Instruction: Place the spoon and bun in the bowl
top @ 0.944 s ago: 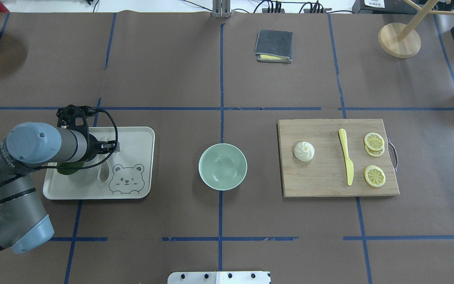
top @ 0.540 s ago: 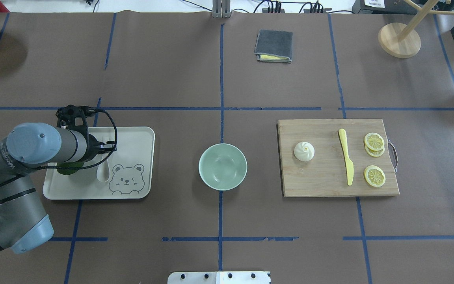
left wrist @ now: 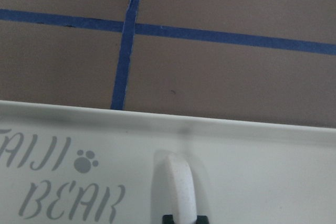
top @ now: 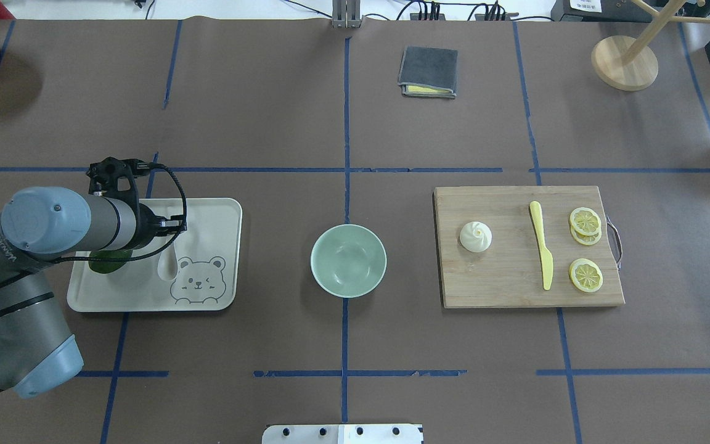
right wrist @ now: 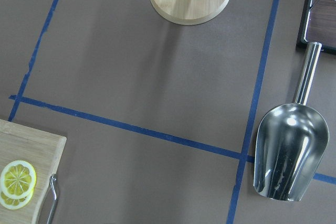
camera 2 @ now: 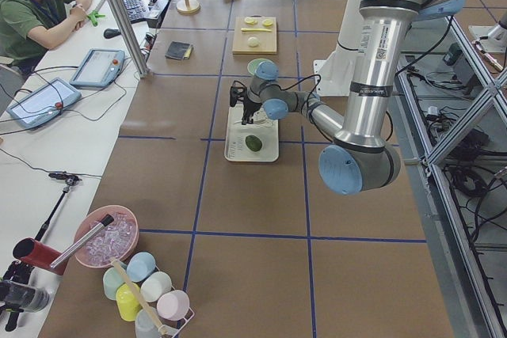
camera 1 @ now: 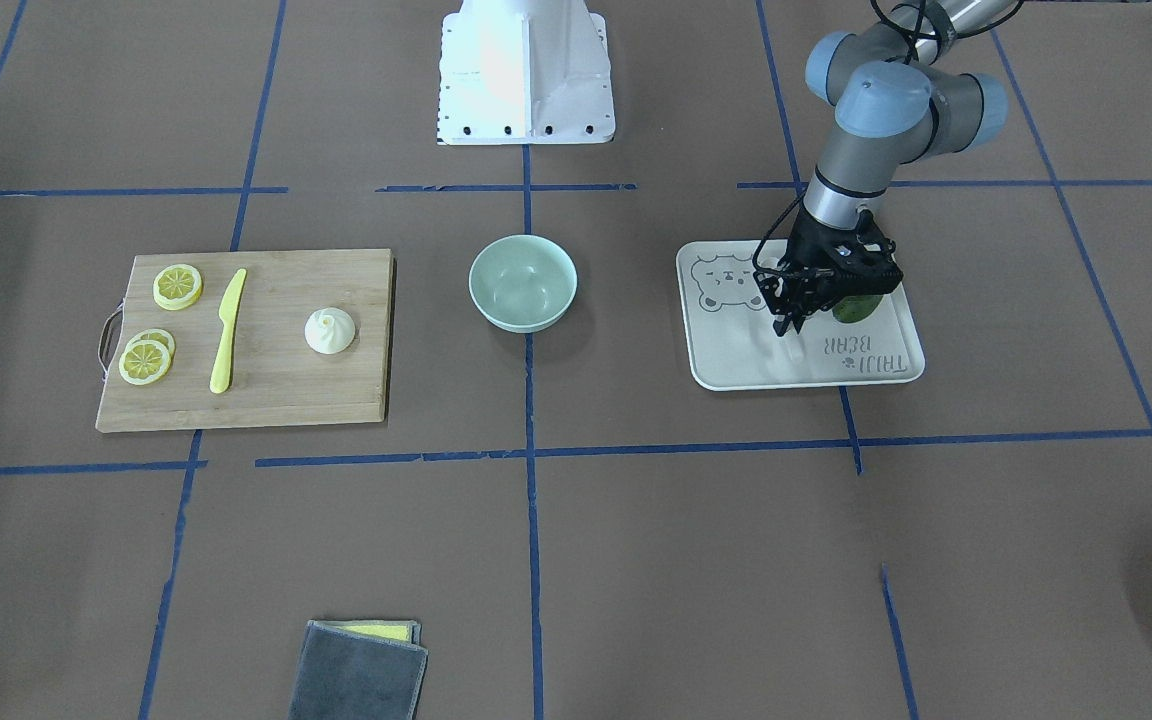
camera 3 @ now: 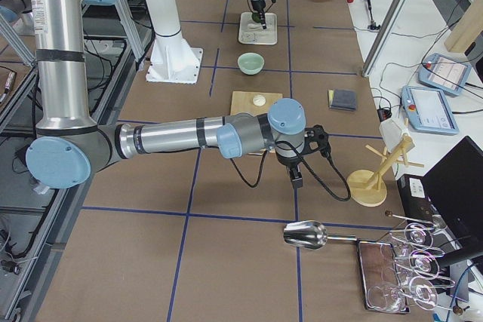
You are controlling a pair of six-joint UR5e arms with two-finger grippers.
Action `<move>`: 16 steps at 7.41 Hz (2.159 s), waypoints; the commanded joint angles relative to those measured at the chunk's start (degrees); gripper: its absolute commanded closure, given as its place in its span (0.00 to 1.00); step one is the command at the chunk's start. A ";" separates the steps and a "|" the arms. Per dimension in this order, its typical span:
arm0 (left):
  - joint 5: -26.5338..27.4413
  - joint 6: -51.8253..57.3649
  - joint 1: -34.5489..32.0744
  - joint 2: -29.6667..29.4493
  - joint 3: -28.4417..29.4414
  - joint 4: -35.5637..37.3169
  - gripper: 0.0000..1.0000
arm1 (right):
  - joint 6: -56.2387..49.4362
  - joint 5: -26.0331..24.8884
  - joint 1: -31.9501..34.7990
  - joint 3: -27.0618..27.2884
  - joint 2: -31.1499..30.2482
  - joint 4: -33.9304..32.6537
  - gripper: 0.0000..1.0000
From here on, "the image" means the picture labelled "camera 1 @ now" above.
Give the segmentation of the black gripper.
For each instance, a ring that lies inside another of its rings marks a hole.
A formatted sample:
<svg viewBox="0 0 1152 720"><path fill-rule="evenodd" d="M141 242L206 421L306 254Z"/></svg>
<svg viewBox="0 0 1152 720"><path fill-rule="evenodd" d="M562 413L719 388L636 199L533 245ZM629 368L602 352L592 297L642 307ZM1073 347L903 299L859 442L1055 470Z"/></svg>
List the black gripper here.
<svg viewBox="0 0 1152 720"><path fill-rule="evenodd" d="M760 263L760 255L776 229L794 219L780 260ZM785 338L799 333L810 316L831 310L847 296L896 291L904 273L895 258L895 242L876 223L874 214L861 210L850 229L819 222L805 210L783 210L755 249L755 263L799 274L797 300L772 302L773 332Z"/></svg>

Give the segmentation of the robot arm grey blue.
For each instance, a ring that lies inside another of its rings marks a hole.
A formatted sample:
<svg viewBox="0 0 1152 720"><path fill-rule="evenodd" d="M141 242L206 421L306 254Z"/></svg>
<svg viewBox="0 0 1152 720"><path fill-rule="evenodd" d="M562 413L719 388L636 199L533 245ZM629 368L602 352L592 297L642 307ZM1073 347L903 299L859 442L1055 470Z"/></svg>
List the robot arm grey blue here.
<svg viewBox="0 0 1152 720"><path fill-rule="evenodd" d="M849 300L890 295L902 283L895 242L878 227L896 170L977 149L1009 115L996 78L938 67L957 41L986 35L1020 12L1018 1L902 1L876 12L856 35L823 37L804 70L806 86L835 111L813 177L776 218L783 253L751 258L755 285L778 336Z"/></svg>

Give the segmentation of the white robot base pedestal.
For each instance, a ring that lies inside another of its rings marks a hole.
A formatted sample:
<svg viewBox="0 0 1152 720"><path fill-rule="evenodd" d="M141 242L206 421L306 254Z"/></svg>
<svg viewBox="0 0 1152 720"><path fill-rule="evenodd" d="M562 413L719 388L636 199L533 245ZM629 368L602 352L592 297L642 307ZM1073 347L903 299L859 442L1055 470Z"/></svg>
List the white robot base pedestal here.
<svg viewBox="0 0 1152 720"><path fill-rule="evenodd" d="M439 73L439 145L616 136L608 28L584 1L463 1L444 15Z"/></svg>

